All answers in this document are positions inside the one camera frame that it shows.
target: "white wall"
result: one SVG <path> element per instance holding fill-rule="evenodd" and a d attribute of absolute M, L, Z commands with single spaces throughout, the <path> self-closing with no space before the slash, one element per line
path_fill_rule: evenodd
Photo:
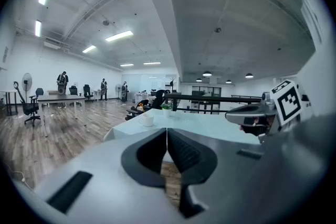
<path fill-rule="evenodd" d="M 5 71 L 6 74 L 0 73 L 4 79 L 0 90 L 13 90 L 13 81 L 17 81 L 22 89 L 22 77 L 25 73 L 30 73 L 33 85 L 27 96 L 34 95 L 37 88 L 43 88 L 46 94 L 47 90 L 57 89 L 56 79 L 60 73 L 66 71 L 69 77 L 68 88 L 77 83 L 78 92 L 81 93 L 84 84 L 90 85 L 91 91 L 100 89 L 100 82 L 105 78 L 108 84 L 107 97 L 118 97 L 114 86 L 120 83 L 121 72 L 47 48 L 43 43 L 42 39 L 35 37 L 16 37 L 10 68 Z"/>
<path fill-rule="evenodd" d="M 176 68 L 148 67 L 136 69 L 134 67 L 129 67 L 127 69 L 125 68 L 125 70 L 121 73 L 121 84 L 123 84 L 124 81 L 127 82 L 128 90 L 130 91 L 131 96 L 134 96 L 134 94 L 139 91 L 146 90 L 147 93 L 150 93 L 151 89 L 154 88 L 157 90 L 165 89 L 164 82 L 170 82 L 171 77 L 174 77 L 174 82 L 176 82 L 174 90 L 179 90 L 179 73 Z"/>
<path fill-rule="evenodd" d="M 7 3 L 0 12 L 0 69 L 8 69 L 10 52 L 15 39 L 15 24 L 13 18 L 12 2 Z M 7 47 L 7 57 L 4 60 L 4 52 Z"/>
<path fill-rule="evenodd" d="M 260 97 L 263 92 L 270 91 L 273 86 L 273 78 L 249 80 L 236 84 L 232 94 Z"/>

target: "railing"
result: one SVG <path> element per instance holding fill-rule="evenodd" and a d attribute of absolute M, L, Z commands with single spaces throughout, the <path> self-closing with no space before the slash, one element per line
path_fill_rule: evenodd
<path fill-rule="evenodd" d="M 231 94 L 232 98 L 261 98 L 260 96 L 249 96 L 249 95 L 234 95 Z"/>
<path fill-rule="evenodd" d="M 166 94 L 165 102 L 168 103 L 168 99 L 173 100 L 173 111 L 184 110 L 184 111 L 198 111 L 198 112 L 227 112 L 228 110 L 201 110 L 201 109 L 181 109 L 177 108 L 178 100 L 190 100 L 190 101 L 207 101 L 207 102 L 231 102 L 231 103 L 259 103 L 261 101 L 260 97 L 253 98 L 237 98 L 237 97 L 212 97 L 212 96 L 197 96 L 197 95 L 185 95 L 185 94 Z"/>

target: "office chair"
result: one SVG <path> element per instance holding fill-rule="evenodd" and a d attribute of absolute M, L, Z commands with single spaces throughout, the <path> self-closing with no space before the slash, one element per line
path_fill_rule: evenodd
<path fill-rule="evenodd" d="M 39 95 L 43 95 L 44 90 L 42 88 L 37 88 L 35 91 L 36 98 L 38 98 Z"/>
<path fill-rule="evenodd" d="M 15 90 L 17 90 L 20 98 L 21 98 L 21 103 L 22 103 L 22 108 L 23 108 L 23 113 L 25 113 L 27 116 L 30 115 L 30 118 L 28 120 L 25 120 L 25 124 L 27 121 L 33 121 L 33 126 L 35 120 L 40 120 L 40 116 L 36 116 L 35 113 L 38 111 L 38 104 L 37 104 L 37 97 L 35 97 L 35 95 L 30 96 L 30 104 L 27 104 L 25 99 L 23 98 L 23 96 L 20 93 L 19 90 L 19 83 L 17 83 L 16 81 L 14 81 L 14 88 Z"/>
<path fill-rule="evenodd" d="M 72 85 L 70 88 L 69 88 L 69 91 L 70 91 L 70 95 L 78 95 L 78 92 L 77 92 L 77 87 L 75 85 Z"/>
<path fill-rule="evenodd" d="M 93 92 L 90 92 L 90 86 L 88 84 L 85 84 L 84 87 L 83 87 L 83 90 L 84 90 L 84 96 L 90 100 L 90 101 L 94 101 L 92 99 L 90 99 L 91 97 L 93 97 Z"/>
<path fill-rule="evenodd" d="M 134 117 L 136 117 L 136 116 L 139 116 L 140 114 L 142 114 L 143 113 L 143 111 L 142 110 L 139 110 L 138 109 L 138 107 L 140 107 L 140 104 L 142 104 L 143 105 L 143 109 L 145 110 L 145 112 L 147 111 L 147 110 L 149 110 L 150 109 L 150 107 L 149 106 L 147 106 L 148 105 L 148 100 L 142 100 L 142 101 L 140 101 L 137 105 L 136 105 L 136 107 L 131 107 L 131 109 L 126 109 L 126 111 L 129 113 L 129 115 L 127 115 L 126 117 L 125 117 L 125 120 L 130 120 L 130 119 L 132 119 L 132 118 L 134 118 Z"/>
<path fill-rule="evenodd" d="M 153 109 L 162 109 L 161 105 L 165 101 L 165 98 L 163 97 L 163 94 L 165 94 L 165 93 L 166 93 L 165 90 L 159 90 L 159 91 L 156 92 L 156 94 L 155 94 L 156 98 L 154 99 L 154 101 L 152 103 L 152 108 Z"/>

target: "window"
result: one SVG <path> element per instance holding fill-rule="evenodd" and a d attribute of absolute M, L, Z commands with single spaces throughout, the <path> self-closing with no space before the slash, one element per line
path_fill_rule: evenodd
<path fill-rule="evenodd" d="M 192 95 L 196 96 L 212 96 L 212 97 L 221 97 L 221 88 L 219 87 L 192 87 Z M 209 102 L 209 101 L 192 101 L 192 109 L 200 110 L 219 110 L 220 102 Z M 219 112 L 209 111 L 191 111 L 191 113 L 200 113 L 200 114 L 219 114 Z"/>

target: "black strip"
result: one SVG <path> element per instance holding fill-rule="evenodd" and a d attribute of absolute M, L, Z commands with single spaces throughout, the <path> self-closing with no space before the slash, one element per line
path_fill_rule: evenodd
<path fill-rule="evenodd" d="M 210 110 L 204 110 L 204 109 L 176 109 L 176 110 L 183 110 L 183 111 L 197 111 L 197 112 L 228 112 L 228 110 L 218 110 L 218 109 L 210 109 Z"/>
<path fill-rule="evenodd" d="M 9 110 L 8 110 L 8 108 L 9 108 L 10 104 L 8 104 L 8 97 L 7 97 L 7 94 L 8 94 L 8 93 L 6 93 L 6 108 L 7 108 L 7 115 L 9 115 Z"/>
<path fill-rule="evenodd" d="M 70 178 L 47 203 L 62 213 L 66 213 L 72 203 L 77 199 L 92 175 L 79 171 Z"/>
<path fill-rule="evenodd" d="M 232 102 L 232 103 L 260 103 L 261 98 L 232 98 L 232 97 L 213 97 L 213 96 L 199 96 L 199 95 L 187 95 L 168 93 L 165 94 L 167 99 L 178 100 L 192 100 L 192 101 L 212 101 L 212 102 Z"/>
<path fill-rule="evenodd" d="M 16 104 L 16 92 L 14 92 L 14 103 L 15 103 L 15 112 L 17 114 L 18 112 L 17 112 L 17 104 Z"/>
<path fill-rule="evenodd" d="M 237 154 L 244 156 L 244 157 L 249 157 L 252 159 L 261 159 L 261 157 L 263 156 L 263 153 L 261 152 L 250 151 L 250 150 L 239 150 Z"/>
<path fill-rule="evenodd" d="M 121 165 L 139 184 L 165 189 L 160 176 L 162 159 L 167 151 L 166 128 L 130 145 L 121 155 Z"/>
<path fill-rule="evenodd" d="M 192 140 L 175 129 L 168 128 L 168 152 L 181 173 L 180 212 L 191 217 L 204 208 L 194 205 L 188 186 L 207 181 L 217 167 L 217 155 L 209 147 Z"/>

